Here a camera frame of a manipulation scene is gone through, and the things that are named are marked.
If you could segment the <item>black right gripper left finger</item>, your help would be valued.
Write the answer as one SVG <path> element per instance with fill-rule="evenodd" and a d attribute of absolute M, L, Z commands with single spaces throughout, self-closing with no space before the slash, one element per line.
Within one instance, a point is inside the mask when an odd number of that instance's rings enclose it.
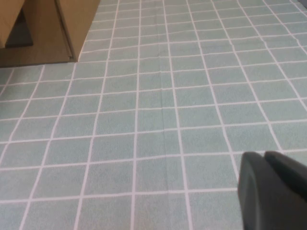
<path fill-rule="evenodd" d="M 256 152 L 242 154 L 238 182 L 238 198 L 245 230 L 265 230 L 265 188 L 274 175 L 266 160 Z"/>

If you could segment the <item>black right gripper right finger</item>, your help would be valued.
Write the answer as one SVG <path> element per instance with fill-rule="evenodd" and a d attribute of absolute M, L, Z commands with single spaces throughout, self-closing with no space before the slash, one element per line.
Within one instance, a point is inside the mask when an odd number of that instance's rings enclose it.
<path fill-rule="evenodd" d="M 284 230 L 307 228 L 307 167 L 276 151 L 265 152 L 264 158 L 281 181 L 278 191 L 278 223 Z"/>

